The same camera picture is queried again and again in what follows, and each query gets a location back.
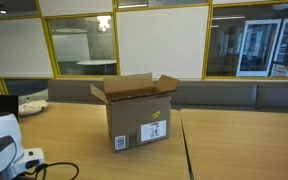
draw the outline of cardboard box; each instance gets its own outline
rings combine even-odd
[[[148,73],[104,77],[104,92],[91,85],[91,93],[106,104],[115,151],[169,137],[170,101],[178,82],[162,75],[154,86]]]

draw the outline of office room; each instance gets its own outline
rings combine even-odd
[[[288,179],[288,0],[0,0],[4,111],[2,179]]]

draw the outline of box flap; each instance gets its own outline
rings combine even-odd
[[[104,101],[105,103],[108,103],[108,100],[104,94],[103,91],[101,91],[100,89],[98,89],[97,87],[91,85],[91,93],[96,96],[97,98],[101,99],[102,101]]]
[[[154,87],[152,73],[104,77],[103,81],[105,94]]]
[[[179,82],[177,79],[162,75],[156,84],[156,90],[158,92],[174,90]]]

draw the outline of white device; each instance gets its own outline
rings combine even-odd
[[[10,180],[44,162],[42,149],[24,149],[17,119],[0,113],[0,179]]]

